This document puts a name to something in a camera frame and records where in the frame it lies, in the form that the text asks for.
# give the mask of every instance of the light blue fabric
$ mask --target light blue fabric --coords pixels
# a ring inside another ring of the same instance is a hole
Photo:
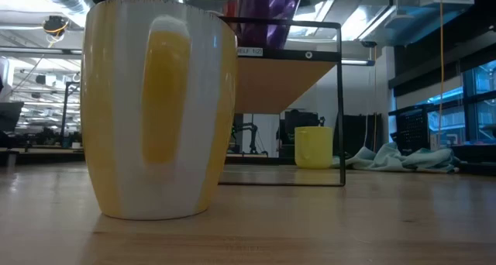
[[[402,156],[393,142],[384,144],[377,153],[363,147],[354,157],[346,160],[346,167],[355,170],[453,172],[456,162],[458,159],[451,149],[420,149],[409,156]],[[332,167],[339,167],[339,157],[334,157],[332,163]]]

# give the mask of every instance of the sticker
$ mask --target sticker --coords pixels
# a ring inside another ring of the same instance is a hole
[[[263,48],[238,47],[238,56],[263,57]]]

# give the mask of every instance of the purple object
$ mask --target purple object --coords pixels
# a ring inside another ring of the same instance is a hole
[[[239,17],[293,19],[300,0],[239,0]],[[289,26],[242,24],[240,46],[282,49]]]

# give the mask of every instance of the yellow mug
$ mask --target yellow mug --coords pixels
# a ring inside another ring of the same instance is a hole
[[[294,160],[300,168],[326,169],[332,164],[332,128],[304,126],[294,129]]]
[[[206,210],[233,125],[236,59],[229,26],[190,5],[108,0],[90,10],[81,117],[104,214],[171,219]]]

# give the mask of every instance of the table surface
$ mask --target table surface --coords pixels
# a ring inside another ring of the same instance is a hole
[[[345,188],[220,186],[199,215],[134,222],[100,213],[83,163],[17,167],[0,174],[0,264],[486,265],[495,202],[494,177],[350,171]]]

